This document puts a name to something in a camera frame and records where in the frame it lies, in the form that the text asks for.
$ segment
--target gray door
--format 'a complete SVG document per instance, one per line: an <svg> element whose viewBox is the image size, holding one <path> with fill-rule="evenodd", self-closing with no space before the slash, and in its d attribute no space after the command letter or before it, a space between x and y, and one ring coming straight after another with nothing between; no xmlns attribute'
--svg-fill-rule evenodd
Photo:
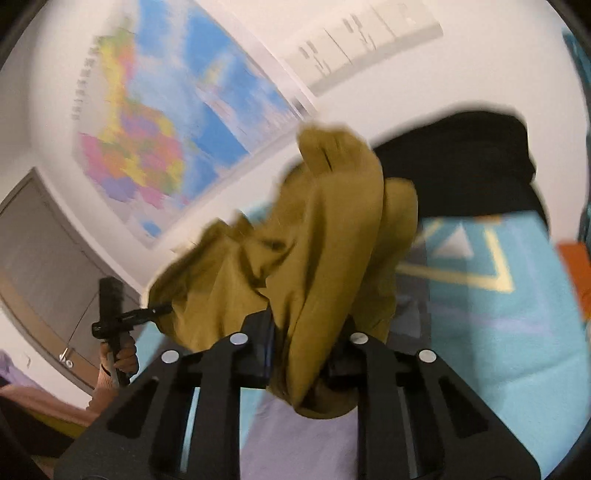
<svg viewBox="0 0 591 480"><path fill-rule="evenodd" d="M94 387L99 280L112 270L86 245L31 172L0 206L0 296L41 353ZM125 310L138 308L126 287Z"/></svg>

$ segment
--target purple fabric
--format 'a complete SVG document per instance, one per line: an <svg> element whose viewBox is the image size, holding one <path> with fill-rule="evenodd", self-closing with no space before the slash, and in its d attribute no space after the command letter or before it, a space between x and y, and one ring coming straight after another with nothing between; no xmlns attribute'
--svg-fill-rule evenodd
<svg viewBox="0 0 591 480"><path fill-rule="evenodd" d="M14 366L10 355L4 350L0 350L0 377L12 385L18 385L19 387L33 387L42 390L38 384Z"/></svg>
<svg viewBox="0 0 591 480"><path fill-rule="evenodd" d="M310 420L264 392L240 457L242 480L353 480L357 409Z"/></svg>

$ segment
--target mustard yellow fabric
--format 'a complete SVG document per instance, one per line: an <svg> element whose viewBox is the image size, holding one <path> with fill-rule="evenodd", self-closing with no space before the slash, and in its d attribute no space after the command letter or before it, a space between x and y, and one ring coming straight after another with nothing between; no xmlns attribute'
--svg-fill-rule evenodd
<svg viewBox="0 0 591 480"><path fill-rule="evenodd" d="M148 304L172 301L158 328L202 351L270 303L279 331L271 391L302 415L331 418L356 397L330 391L320 369L349 314L358 330L386 340L417 197L409 181L384 181L379 160L347 130L307 128L298 143L303 162L267 220L212 224L155 280Z"/></svg>

